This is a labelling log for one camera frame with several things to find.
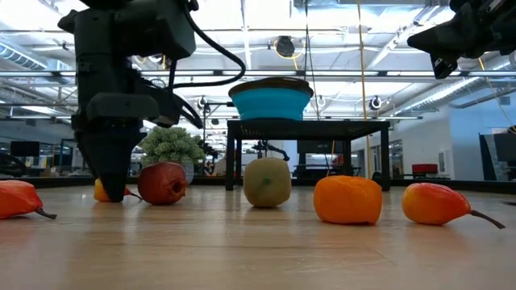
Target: fake fruit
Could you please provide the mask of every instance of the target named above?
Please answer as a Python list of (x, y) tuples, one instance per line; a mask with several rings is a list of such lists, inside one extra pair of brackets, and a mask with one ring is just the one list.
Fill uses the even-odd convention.
[(315, 212), (324, 222), (374, 225), (381, 202), (380, 185), (362, 177), (329, 176), (315, 185)]
[(46, 218), (57, 217), (43, 211), (43, 202), (35, 192), (34, 185), (18, 180), (0, 181), (0, 219), (32, 212)]
[(289, 165), (278, 158), (253, 160), (243, 175), (243, 193), (256, 207), (278, 206), (290, 198)]
[[(138, 197), (140, 200), (141, 197), (137, 196), (136, 194), (132, 193), (129, 189), (125, 188), (123, 191), (124, 196), (133, 196)], [(102, 186), (102, 182), (99, 178), (95, 180), (95, 191), (94, 191), (94, 199), (96, 201), (100, 202), (111, 202), (110, 198), (107, 196), (106, 191), (104, 190), (104, 187)]]
[(439, 184), (412, 184), (403, 194), (403, 212), (412, 221), (441, 226), (466, 214), (484, 218), (498, 229), (505, 226), (476, 210), (471, 209), (466, 197), (451, 188)]
[(138, 192), (151, 205), (171, 205), (186, 191), (185, 171), (179, 164), (160, 162), (147, 166), (139, 174)]

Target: black cable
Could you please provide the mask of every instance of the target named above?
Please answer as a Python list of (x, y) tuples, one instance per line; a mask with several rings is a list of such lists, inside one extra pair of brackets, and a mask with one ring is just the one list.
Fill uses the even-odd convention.
[(309, 32), (308, 32), (308, 0), (305, 0), (305, 16), (306, 16), (306, 44), (305, 44), (305, 75), (303, 76), (303, 80), (306, 81), (306, 61), (308, 57), (308, 42), (309, 42)]
[[(317, 114), (317, 121), (320, 121), (321, 115), (319, 114), (319, 103), (317, 102), (317, 89), (315, 88), (314, 60), (312, 58), (310, 29), (308, 28), (308, 0), (305, 0), (305, 16), (306, 16), (305, 81), (306, 81), (306, 69), (307, 69), (306, 61), (307, 61), (307, 58), (309, 57), (310, 58), (310, 71), (312, 73), (312, 82), (314, 84), (315, 110), (316, 110), (316, 114)], [(326, 153), (324, 154), (324, 161), (326, 161), (327, 169), (330, 170), (330, 163), (328, 162)]]
[(177, 67), (177, 60), (170, 60), (170, 70), (169, 70), (169, 92), (172, 95), (173, 94), (173, 83), (174, 78), (176, 77), (176, 67)]
[(218, 52), (222, 53), (225, 57), (227, 57), (230, 60), (233, 60), (235, 63), (237, 63), (238, 66), (240, 66), (240, 72), (238, 75), (228, 78), (224, 81), (213, 81), (213, 82), (200, 82), (200, 83), (184, 83), (184, 84), (177, 84), (173, 85), (172, 89), (178, 89), (178, 88), (191, 88), (191, 87), (206, 87), (206, 86), (216, 86), (216, 85), (227, 85), (232, 82), (235, 82), (239, 80), (240, 78), (245, 75), (245, 64), (243, 61), (236, 55), (229, 52), (226, 48), (223, 48), (222, 46), (218, 45), (218, 43), (214, 42), (208, 35), (206, 35), (201, 28), (197, 26), (197, 24), (192, 19), (192, 16), (190, 15), (190, 9), (188, 4), (185, 4), (185, 16), (186, 20), (188, 20), (188, 23), (192, 27), (192, 29), (202, 38), (202, 40), (206, 41), (207, 44), (209, 44), (212, 48), (215, 48)]

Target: pear stem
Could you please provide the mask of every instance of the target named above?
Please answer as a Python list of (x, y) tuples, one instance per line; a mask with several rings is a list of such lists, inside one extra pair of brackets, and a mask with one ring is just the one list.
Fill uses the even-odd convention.
[(56, 219), (57, 218), (56, 214), (45, 213), (43, 208), (40, 208), (40, 207), (35, 208), (34, 212), (37, 213), (37, 214), (40, 214), (40, 215), (42, 215), (42, 216), (44, 216), (46, 218), (51, 218), (51, 219)]
[(483, 213), (479, 213), (476, 210), (472, 210), (471, 213), (469, 213), (469, 214), (471, 214), (473, 217), (484, 218), (486, 221), (491, 222), (492, 224), (494, 224), (500, 230), (506, 228), (506, 226), (502, 225), (500, 222), (495, 221), (491, 217), (488, 217), (488, 216), (486, 216)]
[(140, 199), (141, 201), (143, 200), (143, 198), (141, 196), (139, 196), (138, 194), (129, 193), (129, 195), (132, 197), (138, 197), (138, 199)]

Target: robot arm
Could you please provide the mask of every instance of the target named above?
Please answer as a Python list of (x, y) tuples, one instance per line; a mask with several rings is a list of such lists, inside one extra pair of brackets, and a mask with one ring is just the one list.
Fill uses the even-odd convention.
[[(183, 116), (202, 128), (195, 110), (173, 93), (181, 86), (173, 84), (175, 65), (170, 68), (169, 87), (163, 89), (132, 69), (129, 58), (164, 54), (175, 64), (194, 52), (194, 31), (207, 36), (189, 15), (198, 9), (195, 0), (81, 1), (89, 9), (73, 10), (58, 23), (75, 39), (79, 108), (72, 128), (91, 172), (116, 202), (123, 199), (131, 151), (146, 135), (140, 133), (143, 120), (170, 127)], [(217, 49), (242, 68), (238, 76), (223, 82), (238, 80), (245, 73), (243, 62)]]
[(448, 77), (460, 57), (485, 52), (508, 55), (516, 50), (516, 2), (510, 0), (451, 0), (455, 17), (411, 36), (407, 43), (431, 55), (435, 78)]

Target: black stand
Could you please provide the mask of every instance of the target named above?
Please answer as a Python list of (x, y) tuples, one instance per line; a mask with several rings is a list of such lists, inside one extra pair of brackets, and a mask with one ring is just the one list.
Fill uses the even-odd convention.
[(381, 133), (381, 187), (390, 190), (390, 122), (252, 120), (227, 122), (226, 190), (241, 184), (242, 140), (343, 140), (344, 174), (353, 176), (352, 140)]

